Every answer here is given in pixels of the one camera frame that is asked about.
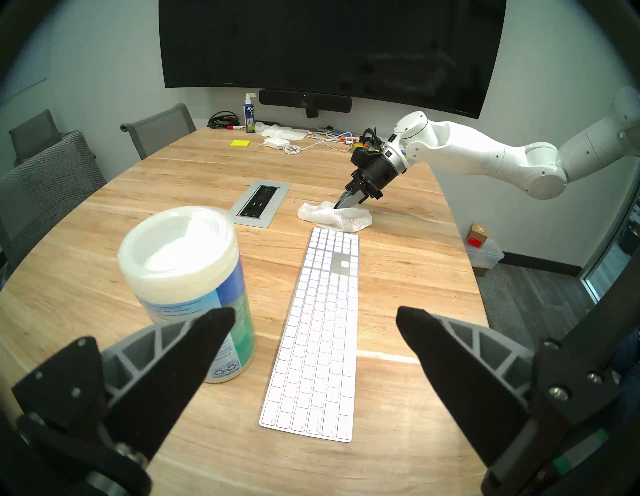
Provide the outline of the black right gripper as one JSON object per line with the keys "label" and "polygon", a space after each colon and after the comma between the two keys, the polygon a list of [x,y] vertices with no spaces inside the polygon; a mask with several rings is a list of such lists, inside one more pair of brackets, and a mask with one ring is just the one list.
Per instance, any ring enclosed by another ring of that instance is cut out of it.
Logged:
{"label": "black right gripper", "polygon": [[356,169],[351,173],[351,181],[334,205],[334,209],[357,207],[367,199],[379,199],[383,189],[400,174],[400,156],[396,150],[387,147],[382,151],[356,148],[351,156]]}

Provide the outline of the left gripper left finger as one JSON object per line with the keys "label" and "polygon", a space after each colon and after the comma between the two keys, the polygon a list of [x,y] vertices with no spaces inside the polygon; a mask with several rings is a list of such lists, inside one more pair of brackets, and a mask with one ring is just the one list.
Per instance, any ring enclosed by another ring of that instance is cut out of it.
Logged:
{"label": "left gripper left finger", "polygon": [[25,416],[98,446],[122,443],[151,460],[206,378],[235,324],[231,307],[155,324],[100,351],[82,336],[13,386]]}

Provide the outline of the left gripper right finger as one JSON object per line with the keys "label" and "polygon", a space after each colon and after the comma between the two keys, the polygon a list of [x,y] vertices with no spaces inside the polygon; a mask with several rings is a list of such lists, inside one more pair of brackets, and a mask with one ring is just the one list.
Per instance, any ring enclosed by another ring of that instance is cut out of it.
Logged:
{"label": "left gripper right finger", "polygon": [[493,329],[400,306],[397,328],[486,465],[483,481],[556,481],[608,440],[623,389],[567,345],[534,353]]}

